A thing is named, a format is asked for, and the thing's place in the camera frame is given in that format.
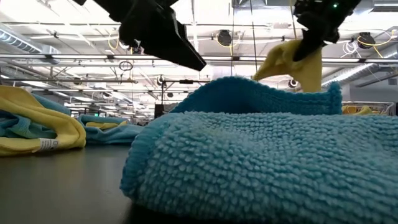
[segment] towel tag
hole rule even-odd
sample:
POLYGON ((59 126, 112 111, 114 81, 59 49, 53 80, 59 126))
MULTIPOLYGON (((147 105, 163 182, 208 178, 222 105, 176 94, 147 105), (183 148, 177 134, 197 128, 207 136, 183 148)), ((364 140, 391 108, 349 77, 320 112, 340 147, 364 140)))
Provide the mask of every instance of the towel tag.
POLYGON ((38 151, 51 151, 57 149, 58 140, 40 138, 40 149, 38 151))

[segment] gray tabletop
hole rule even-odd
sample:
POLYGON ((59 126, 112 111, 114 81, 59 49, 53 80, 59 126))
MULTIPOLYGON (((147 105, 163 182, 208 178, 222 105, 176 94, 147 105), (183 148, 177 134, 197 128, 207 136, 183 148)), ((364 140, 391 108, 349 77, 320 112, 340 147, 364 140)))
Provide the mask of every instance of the gray tabletop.
POLYGON ((0 159, 0 223, 126 223, 128 146, 0 159))

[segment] ceiling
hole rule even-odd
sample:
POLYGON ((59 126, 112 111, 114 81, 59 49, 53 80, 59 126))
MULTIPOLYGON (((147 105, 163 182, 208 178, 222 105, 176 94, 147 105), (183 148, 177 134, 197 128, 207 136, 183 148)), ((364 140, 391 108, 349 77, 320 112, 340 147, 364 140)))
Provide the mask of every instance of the ceiling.
MULTIPOLYGON (((191 40, 200 55, 230 57, 232 53, 234 56, 251 57, 255 56, 256 52, 257 57, 265 57, 271 48, 281 43, 282 37, 288 40, 294 39, 292 17, 290 11, 285 9, 258 10, 251 16, 247 11, 234 10, 231 7, 231 0, 179 0, 172 7, 177 14, 177 19, 187 25, 188 39, 191 40), (231 31, 231 35, 234 37, 232 49, 223 47, 215 39, 212 39, 221 29, 231 31)), ((347 44, 345 40, 357 37, 360 32, 370 32, 377 43, 386 42, 397 25, 396 20, 389 18, 396 16, 396 12, 364 11, 347 18, 340 27, 340 41, 342 42, 324 47, 323 57, 377 58, 374 49, 357 49, 352 54, 346 54, 344 51, 347 44)), ((83 7, 72 0, 1 0, 0 20, 15 33, 23 35, 34 43, 52 46, 61 54, 130 54, 130 51, 123 49, 118 43, 119 24, 112 21, 108 17, 108 13, 92 0, 87 0, 83 7)), ((295 22, 295 26, 297 35, 300 37, 300 29, 303 27, 297 22, 295 22)), ((388 44, 382 45, 378 49, 383 50, 394 45, 395 42, 394 37, 388 44)), ((1 43, 0 53, 22 54, 23 52, 1 43)), ((129 63, 134 64, 134 68, 130 71, 122 71, 119 68, 121 60, 105 62, 104 60, 74 60, 71 58, 62 60, 59 65, 52 66, 38 60, 14 60, 13 62, 31 69, 32 71, 28 75, 32 75, 32 77, 39 78, 40 75, 44 75, 54 78, 55 75, 55 78, 60 80, 76 77, 109 80, 107 83, 82 83, 81 85, 75 85, 72 82, 59 82, 56 83, 56 88, 89 90, 100 86, 107 90, 134 90, 136 91, 134 93, 119 93, 122 95, 118 98, 119 102, 125 101, 124 97, 126 97, 135 103, 146 105, 144 109, 141 109, 149 111, 145 113, 146 115, 153 114, 153 111, 151 112, 153 104, 160 100, 160 93, 157 92, 160 91, 160 85, 157 84, 160 75, 166 80, 209 81, 230 75, 249 78, 256 72, 256 66, 253 63, 242 62, 212 63, 201 72, 162 60, 155 62, 129 60, 129 63), (154 92, 148 94, 148 90, 154 90, 154 92)), ((9 64, 7 61, 3 61, 2 65, 9 64)), ((341 67, 338 65, 324 67, 323 74, 327 76, 339 69, 341 67)), ((281 75, 267 78, 262 83, 274 88, 289 90, 287 85, 289 79, 288 75, 281 75)), ((175 92, 173 97, 165 96, 164 98, 166 102, 181 101, 188 92, 201 85, 200 83, 192 85, 174 83, 168 86, 168 91, 175 92)), ((64 94, 73 96, 67 91, 64 94)), ((103 98, 98 92, 85 93, 85 97, 89 98, 90 96, 96 101, 110 102, 109 98, 103 98)))

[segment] blue towel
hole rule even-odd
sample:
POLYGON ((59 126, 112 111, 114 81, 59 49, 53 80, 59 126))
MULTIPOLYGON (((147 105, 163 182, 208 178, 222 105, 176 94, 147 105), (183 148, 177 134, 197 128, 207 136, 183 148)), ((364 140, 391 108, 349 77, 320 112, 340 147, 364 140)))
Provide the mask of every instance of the blue towel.
POLYGON ((81 115, 78 120, 84 125, 86 130, 87 144, 128 144, 144 129, 144 127, 126 124, 115 128, 101 130, 96 127, 87 127, 87 122, 116 123, 120 124, 126 119, 123 118, 102 118, 91 115, 81 115))
MULTIPOLYGON (((70 115, 70 110, 54 101, 32 94, 45 108, 70 115)), ((7 138, 48 138, 55 139, 57 134, 41 124, 36 124, 24 116, 0 111, 0 137, 7 138)))
POLYGON ((121 190, 202 220, 398 223, 398 118, 342 116, 339 101, 336 84, 293 94, 214 81, 137 136, 121 190))

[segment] industrial ceiling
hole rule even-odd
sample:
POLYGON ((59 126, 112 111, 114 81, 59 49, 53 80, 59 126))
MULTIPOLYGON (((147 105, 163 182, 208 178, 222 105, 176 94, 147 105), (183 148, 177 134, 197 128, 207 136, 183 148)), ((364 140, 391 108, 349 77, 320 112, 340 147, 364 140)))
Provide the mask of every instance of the industrial ceiling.
MULTIPOLYGON (((16 47, 2 35, 0 54, 26 55, 39 50, 46 54, 70 55, 51 60, 0 55, 2 79, 51 80, 30 80, 13 85, 29 85, 38 93, 51 94, 71 105, 96 103, 110 113, 118 110, 126 115, 151 117, 154 104, 161 98, 159 80, 210 81, 230 75, 250 78, 256 72, 255 61, 259 66, 271 48, 282 40, 294 39, 293 27, 298 37, 301 36, 303 27, 297 22, 293 25, 289 0, 252 0, 253 14, 245 1, 237 3, 239 7, 232 7, 232 0, 179 0, 173 5, 177 19, 187 25, 188 39, 200 55, 208 59, 208 65, 198 72, 165 60, 132 55, 133 52, 118 41, 119 24, 94 1, 88 0, 84 6, 79 6, 72 0, 1 0, 0 30, 12 32, 33 47, 29 50, 16 47), (217 41, 220 30, 229 31, 233 47, 217 41), (128 57, 110 60, 100 55, 128 57), (240 60, 231 61, 235 56, 240 56, 240 60)), ((345 85, 355 84, 356 87, 375 82, 374 79, 383 81, 380 78, 386 75, 394 77, 392 73, 383 73, 384 68, 392 65, 372 65, 371 73, 365 74, 363 71, 369 68, 361 64, 363 61, 345 58, 395 58, 397 9, 398 1, 362 1, 358 10, 340 27, 340 41, 323 48, 323 58, 335 58, 324 60, 324 86, 331 81, 343 81, 342 77, 345 85), (355 42, 351 43, 360 32, 369 32, 379 46, 361 49, 355 42)), ((159 33, 159 42, 163 41, 159 33)), ((281 75, 262 80, 262 83, 290 90, 290 79, 288 75, 281 75)), ((165 95, 164 100, 179 102, 200 85, 169 84, 167 91, 173 94, 165 95)))

